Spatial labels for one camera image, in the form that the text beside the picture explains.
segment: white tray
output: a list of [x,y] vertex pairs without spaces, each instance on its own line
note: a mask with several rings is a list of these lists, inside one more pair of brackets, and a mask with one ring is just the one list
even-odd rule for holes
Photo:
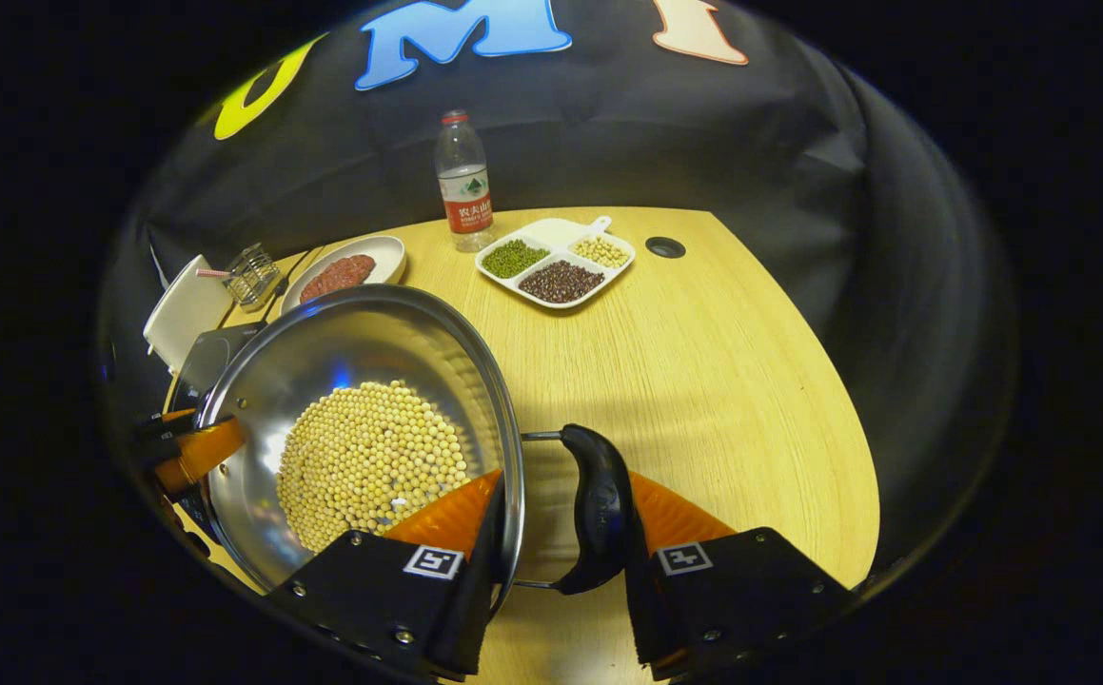
[[[500,238],[497,242],[491,244],[491,246],[484,247],[481,251],[475,255],[475,268],[479,269],[479,274],[484,274],[488,278],[493,279],[499,285],[506,287],[513,292],[517,292],[522,298],[529,300],[532,302],[537,302],[543,304],[544,308],[552,309],[569,309],[576,308],[577,304],[585,302],[593,298],[604,289],[604,287],[611,285],[611,281],[618,278],[623,270],[631,266],[631,261],[634,260],[634,248],[623,238],[613,237],[613,235],[607,234],[607,228],[611,225],[611,217],[600,216],[597,217],[590,225],[582,225],[582,223],[570,222],[567,220],[539,220],[537,222],[531,223],[529,225],[524,225],[522,228],[514,231],[506,235],[506,237]],[[599,265],[598,261],[586,259],[572,251],[572,247],[581,239],[590,239],[596,237],[602,237],[607,243],[612,244],[612,246],[620,247],[628,255],[628,259],[623,261],[623,266],[618,268],[609,268]],[[544,250],[550,251],[550,255],[543,257],[534,265],[526,267],[525,270],[517,276],[512,278],[500,278],[492,274],[490,270],[482,268],[482,260],[484,257],[495,250],[500,246],[510,243],[512,239],[520,238],[529,247],[542,247]],[[547,300],[542,300],[535,298],[534,295],[525,292],[520,289],[517,285],[521,285],[525,278],[528,278],[531,274],[536,272],[538,269],[550,265],[553,261],[557,260],[568,261],[569,265],[582,267],[590,272],[602,274],[602,281],[599,282],[598,287],[593,290],[581,295],[580,298],[572,300],[570,302],[547,302]]]
[[395,238],[394,235],[370,235],[367,238],[354,239],[346,246],[334,248],[319,257],[315,264],[307,267],[307,270],[290,282],[289,290],[285,292],[285,300],[281,300],[281,314],[302,303],[302,290],[323,272],[323,269],[352,255],[373,257],[373,270],[364,282],[399,282],[404,269],[407,268],[407,248],[404,247],[403,239]]

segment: table surface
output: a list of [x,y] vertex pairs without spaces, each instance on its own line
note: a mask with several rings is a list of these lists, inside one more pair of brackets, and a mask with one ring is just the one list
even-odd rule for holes
[[[495,228],[546,217],[587,224],[600,214],[636,259],[567,311],[479,274],[443,220],[378,233],[407,247],[404,286],[433,292],[478,329],[524,432],[598,430],[631,469],[733,528],[772,526],[848,588],[864,580],[880,525],[864,430],[813,331],[725,225],[698,211],[558,207],[499,212]],[[677,239],[686,255],[655,256],[643,244],[656,235]],[[293,279],[353,239],[278,264]],[[234,308],[222,325],[272,321],[278,309]],[[517,576],[553,580],[577,556],[577,468],[557,442],[525,443],[524,454],[529,511]],[[215,563],[243,578],[212,548]],[[488,628],[479,673],[472,682],[652,682],[636,662],[620,579],[572,598],[513,589]]]

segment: raw ground meat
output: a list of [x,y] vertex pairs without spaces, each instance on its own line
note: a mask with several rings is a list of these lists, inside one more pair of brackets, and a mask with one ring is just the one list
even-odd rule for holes
[[307,303],[317,296],[328,295],[334,290],[342,290],[344,287],[360,286],[361,281],[370,277],[377,261],[368,255],[352,255],[335,259],[330,267],[323,269],[307,287],[302,288],[302,299],[300,302]]

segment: black handle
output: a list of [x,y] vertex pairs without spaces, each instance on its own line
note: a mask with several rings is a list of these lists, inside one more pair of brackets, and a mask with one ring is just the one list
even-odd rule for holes
[[580,557],[552,588],[576,595],[598,588],[623,571],[634,502],[627,464],[609,439],[569,424],[560,430],[559,441],[572,452],[580,469],[574,510]]

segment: letter m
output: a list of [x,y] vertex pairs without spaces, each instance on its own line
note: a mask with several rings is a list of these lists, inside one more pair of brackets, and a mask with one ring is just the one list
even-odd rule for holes
[[404,55],[404,40],[439,65],[454,61],[481,21],[488,28],[473,51],[482,57],[564,51],[572,44],[572,36],[555,25],[552,0],[469,0],[459,10],[421,1],[361,26],[373,35],[370,65],[356,79],[356,89],[370,90],[415,73],[420,63]]

